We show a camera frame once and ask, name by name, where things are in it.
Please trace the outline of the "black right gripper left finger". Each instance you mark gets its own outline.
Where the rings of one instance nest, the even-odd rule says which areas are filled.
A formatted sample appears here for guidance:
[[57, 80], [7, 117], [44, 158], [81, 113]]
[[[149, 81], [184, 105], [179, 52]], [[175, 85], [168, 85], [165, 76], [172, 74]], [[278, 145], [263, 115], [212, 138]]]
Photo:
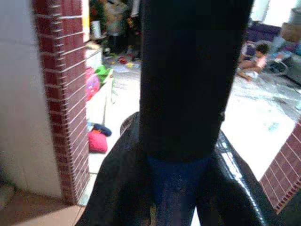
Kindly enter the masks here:
[[151, 225], [151, 172], [139, 139], [140, 114], [126, 118], [123, 132], [101, 164], [78, 226]]

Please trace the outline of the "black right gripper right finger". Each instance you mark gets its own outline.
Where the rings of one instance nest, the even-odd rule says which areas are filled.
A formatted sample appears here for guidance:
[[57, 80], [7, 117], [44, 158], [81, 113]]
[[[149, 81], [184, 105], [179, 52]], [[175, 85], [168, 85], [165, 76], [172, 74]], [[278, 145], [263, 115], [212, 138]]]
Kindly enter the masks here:
[[202, 226], [276, 226], [278, 217], [249, 165], [219, 133], [197, 199]]

